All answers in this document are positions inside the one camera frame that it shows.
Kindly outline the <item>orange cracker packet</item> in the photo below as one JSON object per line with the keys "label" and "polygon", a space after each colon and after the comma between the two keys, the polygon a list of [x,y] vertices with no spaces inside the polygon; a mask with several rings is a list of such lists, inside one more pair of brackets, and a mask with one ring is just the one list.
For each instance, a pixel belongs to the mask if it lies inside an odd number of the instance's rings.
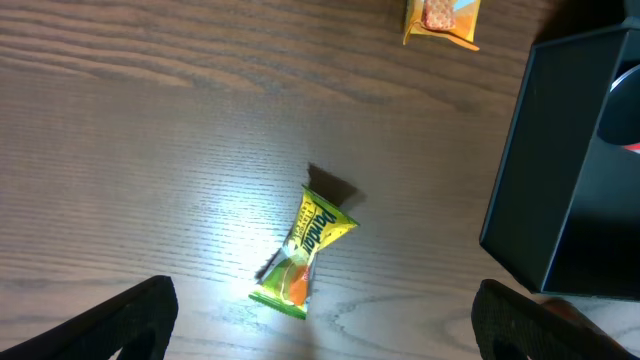
{"label": "orange cracker packet", "polygon": [[474,44],[480,0],[407,0],[403,44],[411,35],[447,39],[478,51]]}

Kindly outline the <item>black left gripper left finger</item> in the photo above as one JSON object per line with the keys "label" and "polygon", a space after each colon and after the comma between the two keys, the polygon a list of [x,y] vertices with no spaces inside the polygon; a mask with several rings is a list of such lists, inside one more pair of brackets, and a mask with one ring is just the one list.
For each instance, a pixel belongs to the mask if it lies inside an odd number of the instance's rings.
{"label": "black left gripper left finger", "polygon": [[163,360],[178,316],[169,276],[153,276],[34,338],[1,360]]}

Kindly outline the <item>red Pringles can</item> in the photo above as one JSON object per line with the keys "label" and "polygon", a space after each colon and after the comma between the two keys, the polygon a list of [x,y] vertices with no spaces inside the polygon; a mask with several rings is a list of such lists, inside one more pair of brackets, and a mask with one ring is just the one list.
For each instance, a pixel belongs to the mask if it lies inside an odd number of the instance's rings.
{"label": "red Pringles can", "polygon": [[598,136],[609,144],[639,153],[639,65],[611,84]]}

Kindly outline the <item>green pandan snack packet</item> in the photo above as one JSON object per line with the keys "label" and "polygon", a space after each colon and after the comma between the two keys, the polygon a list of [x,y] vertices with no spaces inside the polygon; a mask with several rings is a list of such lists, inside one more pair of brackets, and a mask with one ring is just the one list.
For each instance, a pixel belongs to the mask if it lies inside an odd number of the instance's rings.
{"label": "green pandan snack packet", "polygon": [[355,219],[305,186],[289,233],[248,297],[304,320],[318,253],[358,226]]}

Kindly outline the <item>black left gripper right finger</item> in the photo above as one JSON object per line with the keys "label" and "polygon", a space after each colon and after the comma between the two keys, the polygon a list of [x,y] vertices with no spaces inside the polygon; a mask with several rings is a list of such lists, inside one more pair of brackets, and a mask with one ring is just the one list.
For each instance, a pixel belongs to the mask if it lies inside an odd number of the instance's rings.
{"label": "black left gripper right finger", "polygon": [[480,283],[471,322],[483,360],[637,360],[571,303],[537,303],[493,279]]}

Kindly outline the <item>black open gift box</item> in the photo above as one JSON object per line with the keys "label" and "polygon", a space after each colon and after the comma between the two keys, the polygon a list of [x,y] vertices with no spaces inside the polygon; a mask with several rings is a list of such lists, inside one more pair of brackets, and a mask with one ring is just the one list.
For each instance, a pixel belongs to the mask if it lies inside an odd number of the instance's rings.
{"label": "black open gift box", "polygon": [[598,133],[636,29],[531,48],[482,248],[534,293],[639,297],[639,157]]}

